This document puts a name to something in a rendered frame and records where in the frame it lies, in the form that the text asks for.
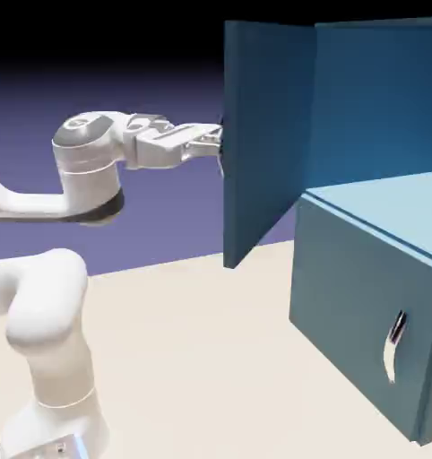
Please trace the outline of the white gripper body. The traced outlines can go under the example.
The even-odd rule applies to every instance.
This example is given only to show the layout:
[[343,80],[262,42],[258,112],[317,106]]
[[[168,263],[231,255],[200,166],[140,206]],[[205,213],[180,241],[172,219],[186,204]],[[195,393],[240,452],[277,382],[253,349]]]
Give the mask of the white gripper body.
[[158,134],[138,134],[135,137],[138,168],[175,168],[182,161],[184,146],[204,134],[220,128],[217,124],[189,123],[175,126]]

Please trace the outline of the blue cabinet door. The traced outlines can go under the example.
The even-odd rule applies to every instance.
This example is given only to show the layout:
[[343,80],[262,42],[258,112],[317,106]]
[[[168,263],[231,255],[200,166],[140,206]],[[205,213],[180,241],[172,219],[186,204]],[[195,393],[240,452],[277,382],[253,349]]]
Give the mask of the blue cabinet door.
[[[384,341],[400,310],[390,384]],[[431,257],[303,196],[289,318],[407,439],[432,442]]]
[[234,269],[304,189],[315,82],[312,27],[228,21],[223,263]]

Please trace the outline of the blue cabinet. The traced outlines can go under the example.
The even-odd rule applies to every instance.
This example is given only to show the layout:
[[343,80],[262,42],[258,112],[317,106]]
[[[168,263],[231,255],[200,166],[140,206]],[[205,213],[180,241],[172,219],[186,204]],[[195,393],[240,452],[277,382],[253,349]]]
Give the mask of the blue cabinet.
[[300,198],[432,258],[432,23],[317,29],[306,171]]

